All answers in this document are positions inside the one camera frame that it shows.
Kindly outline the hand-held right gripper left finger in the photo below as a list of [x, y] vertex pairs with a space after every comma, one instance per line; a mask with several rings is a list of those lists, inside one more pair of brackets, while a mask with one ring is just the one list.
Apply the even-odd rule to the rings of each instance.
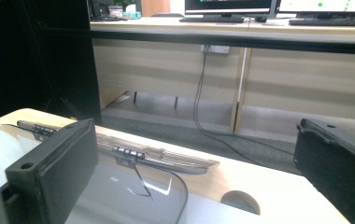
[[6, 169], [13, 224], [64, 224], [98, 164], [94, 122], [64, 126]]

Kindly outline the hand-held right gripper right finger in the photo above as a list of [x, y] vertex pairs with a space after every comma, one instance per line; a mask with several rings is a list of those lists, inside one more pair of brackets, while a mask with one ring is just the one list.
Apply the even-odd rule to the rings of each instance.
[[302, 119], [297, 129], [295, 167], [355, 224], [355, 135], [315, 119]]

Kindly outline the transparent grey lidded storage box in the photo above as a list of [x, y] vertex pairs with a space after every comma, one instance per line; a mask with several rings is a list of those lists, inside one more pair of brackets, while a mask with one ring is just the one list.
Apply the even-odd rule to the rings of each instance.
[[[62, 129], [23, 120], [15, 126], [40, 143]], [[178, 224], [189, 199], [182, 175], [202, 175], [215, 164], [95, 134], [98, 164], [64, 224]], [[13, 224], [11, 197], [6, 183], [0, 187], [0, 224]]]

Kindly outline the white table sheet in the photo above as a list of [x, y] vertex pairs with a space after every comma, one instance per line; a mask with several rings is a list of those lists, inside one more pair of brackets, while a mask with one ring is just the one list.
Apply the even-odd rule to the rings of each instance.
[[191, 193], [179, 224], [349, 224], [314, 189], [267, 188]]

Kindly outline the long wooden office desk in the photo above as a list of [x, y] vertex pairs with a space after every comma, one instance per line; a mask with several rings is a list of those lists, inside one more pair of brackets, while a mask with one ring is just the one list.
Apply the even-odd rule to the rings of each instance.
[[[176, 18], [94, 22], [101, 91], [139, 91], [243, 107], [355, 119], [355, 27], [184, 23]], [[201, 51], [227, 46], [229, 54]]]

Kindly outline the black curtain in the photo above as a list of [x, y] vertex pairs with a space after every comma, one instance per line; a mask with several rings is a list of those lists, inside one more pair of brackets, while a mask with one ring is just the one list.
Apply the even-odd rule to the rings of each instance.
[[0, 117], [33, 108], [101, 123], [90, 0], [0, 0]]

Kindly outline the black keyboard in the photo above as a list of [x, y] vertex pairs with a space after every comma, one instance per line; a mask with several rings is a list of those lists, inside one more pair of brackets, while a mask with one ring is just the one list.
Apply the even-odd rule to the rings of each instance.
[[352, 19], [293, 19], [289, 20], [289, 25], [298, 26], [353, 26], [355, 27], [355, 20]]
[[244, 17], [184, 17], [179, 19], [179, 22], [209, 22], [209, 23], [242, 23], [244, 22]]

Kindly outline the monitor with white screen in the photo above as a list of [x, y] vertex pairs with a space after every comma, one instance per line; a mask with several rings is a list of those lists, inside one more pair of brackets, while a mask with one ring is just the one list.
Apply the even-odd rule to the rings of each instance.
[[279, 0], [281, 13], [355, 13], [355, 0]]

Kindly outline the black desk device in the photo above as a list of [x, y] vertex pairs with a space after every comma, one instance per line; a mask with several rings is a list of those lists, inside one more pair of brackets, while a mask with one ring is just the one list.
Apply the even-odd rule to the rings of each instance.
[[103, 19], [109, 16], [108, 3], [102, 0], [92, 0], [90, 3], [92, 18]]

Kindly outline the white container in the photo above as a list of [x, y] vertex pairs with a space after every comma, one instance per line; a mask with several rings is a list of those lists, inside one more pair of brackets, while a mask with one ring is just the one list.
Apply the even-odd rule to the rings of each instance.
[[122, 6], [109, 6], [109, 16], [113, 18], [121, 18], [123, 14]]

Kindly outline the teal tissue pack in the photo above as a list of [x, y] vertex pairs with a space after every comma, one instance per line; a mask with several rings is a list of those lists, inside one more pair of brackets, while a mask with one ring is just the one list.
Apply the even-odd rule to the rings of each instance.
[[142, 14], [139, 11], [126, 11], [122, 14], [122, 17], [126, 20], [139, 20]]

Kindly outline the monitor with dark screen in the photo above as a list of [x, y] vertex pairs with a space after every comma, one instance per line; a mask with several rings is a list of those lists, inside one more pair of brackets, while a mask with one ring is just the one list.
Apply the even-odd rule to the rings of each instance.
[[277, 0], [184, 0], [186, 15], [269, 14]]

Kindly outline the white wall socket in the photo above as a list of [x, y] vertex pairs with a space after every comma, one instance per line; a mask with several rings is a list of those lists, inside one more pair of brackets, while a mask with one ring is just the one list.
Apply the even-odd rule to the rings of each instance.
[[200, 50], [207, 51], [210, 53], [218, 53], [218, 54], [229, 54], [230, 53], [230, 48], [227, 46], [202, 45]]

